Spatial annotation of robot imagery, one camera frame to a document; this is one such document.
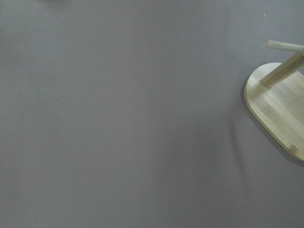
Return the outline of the wooden cup rack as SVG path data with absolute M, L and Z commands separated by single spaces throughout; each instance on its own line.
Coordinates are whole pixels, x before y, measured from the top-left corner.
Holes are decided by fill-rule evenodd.
M 266 48 L 294 53 L 283 63 L 267 63 L 253 71 L 244 86 L 251 114 L 293 157 L 304 159 L 304 47 L 267 40 Z

